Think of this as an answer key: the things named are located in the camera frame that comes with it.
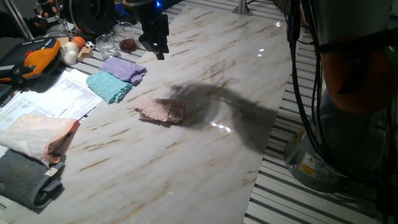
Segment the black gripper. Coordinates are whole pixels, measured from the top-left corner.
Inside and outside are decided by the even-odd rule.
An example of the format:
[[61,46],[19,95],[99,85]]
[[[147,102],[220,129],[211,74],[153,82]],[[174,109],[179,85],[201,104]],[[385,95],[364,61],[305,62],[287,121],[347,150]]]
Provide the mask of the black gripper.
[[158,60],[164,60],[165,45],[169,35],[169,18],[167,14],[161,14],[154,20],[142,23],[143,34],[139,37],[140,44],[148,51],[155,52]]

